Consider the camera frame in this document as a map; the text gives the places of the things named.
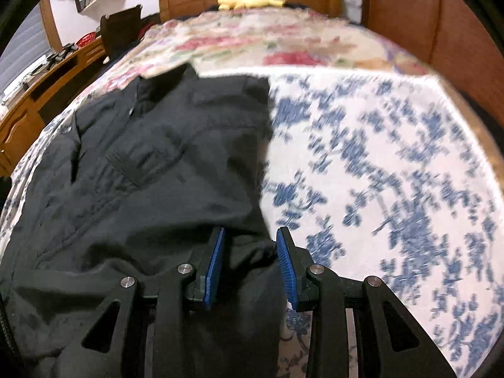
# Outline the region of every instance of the red basket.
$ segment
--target red basket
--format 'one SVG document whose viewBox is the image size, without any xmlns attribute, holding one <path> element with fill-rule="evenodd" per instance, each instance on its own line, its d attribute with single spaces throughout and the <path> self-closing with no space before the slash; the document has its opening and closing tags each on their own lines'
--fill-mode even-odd
<svg viewBox="0 0 504 378">
<path fill-rule="evenodd" d="M 90 32 L 89 34 L 84 35 L 84 37 L 82 37 L 79 41 L 77 41 L 76 44 L 82 48 L 88 45 L 89 43 L 93 42 L 94 40 L 96 40 L 96 33 L 93 31 Z"/>
</svg>

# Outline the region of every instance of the bed sheet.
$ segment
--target bed sheet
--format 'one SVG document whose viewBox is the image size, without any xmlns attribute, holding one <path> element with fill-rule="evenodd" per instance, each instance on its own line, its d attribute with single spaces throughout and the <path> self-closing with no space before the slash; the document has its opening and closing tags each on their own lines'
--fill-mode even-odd
<svg viewBox="0 0 504 378">
<path fill-rule="evenodd" d="M 430 68 L 383 37 L 310 10 L 207 12 L 149 30 L 19 162 L 0 218 L 0 254 L 45 148 L 72 113 L 137 75 L 152 77 L 186 61 L 202 76 L 244 66 L 270 76 L 275 135 L 261 207 L 272 234 L 287 225 L 296 243 L 341 276 L 382 277 L 458 375 L 470 376 L 504 317 L 494 176 L 502 160 L 492 155 L 492 171 L 458 109 L 466 118 L 470 111 L 454 105 L 442 81 L 400 75 Z M 485 131 L 477 126 L 481 140 Z M 286 319 L 279 376 L 302 376 L 311 317 L 288 310 Z M 354 346 L 350 356 L 355 374 Z"/>
</svg>

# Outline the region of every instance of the metal pin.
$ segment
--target metal pin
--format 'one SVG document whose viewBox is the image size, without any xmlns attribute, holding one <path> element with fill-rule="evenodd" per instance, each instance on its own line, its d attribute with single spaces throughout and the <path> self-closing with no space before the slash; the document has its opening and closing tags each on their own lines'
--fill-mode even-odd
<svg viewBox="0 0 504 378">
<path fill-rule="evenodd" d="M 187 274 L 192 271 L 192 266 L 189 263 L 181 264 L 178 266 L 177 271 L 180 274 Z"/>
<path fill-rule="evenodd" d="M 322 274 L 324 272 L 324 267 L 320 264 L 312 264 L 310 266 L 310 271 L 313 273 L 313 274 Z"/>
<path fill-rule="evenodd" d="M 370 286 L 372 287 L 379 287 L 381 286 L 382 282 L 380 277 L 377 276 L 369 276 L 367 278 L 367 282 L 369 283 Z"/>
<path fill-rule="evenodd" d="M 124 287 L 124 288 L 128 288 L 128 287 L 131 287 L 133 284 L 135 283 L 135 279 L 133 277 L 124 277 L 122 280 L 121 280 L 121 285 Z"/>
</svg>

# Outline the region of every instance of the window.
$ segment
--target window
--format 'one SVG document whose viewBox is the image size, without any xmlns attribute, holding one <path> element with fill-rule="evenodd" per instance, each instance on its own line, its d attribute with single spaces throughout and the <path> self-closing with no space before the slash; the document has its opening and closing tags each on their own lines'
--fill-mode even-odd
<svg viewBox="0 0 504 378">
<path fill-rule="evenodd" d="M 34 62 L 51 48 L 37 4 L 19 26 L 0 57 L 0 94 Z"/>
</svg>

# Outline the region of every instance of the triangular cutout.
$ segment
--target triangular cutout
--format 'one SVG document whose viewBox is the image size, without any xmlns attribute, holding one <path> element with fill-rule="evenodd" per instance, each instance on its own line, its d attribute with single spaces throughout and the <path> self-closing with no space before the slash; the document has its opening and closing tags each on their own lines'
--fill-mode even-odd
<svg viewBox="0 0 504 378">
<path fill-rule="evenodd" d="M 91 331 L 82 340 L 84 348 L 102 353 L 110 351 L 120 307 L 119 301 L 110 303 L 103 316 L 93 325 Z"/>
<path fill-rule="evenodd" d="M 392 349 L 395 352 L 409 350 L 410 348 L 415 348 L 420 345 L 418 338 L 388 301 L 383 303 L 383 312 L 389 329 Z"/>
</svg>

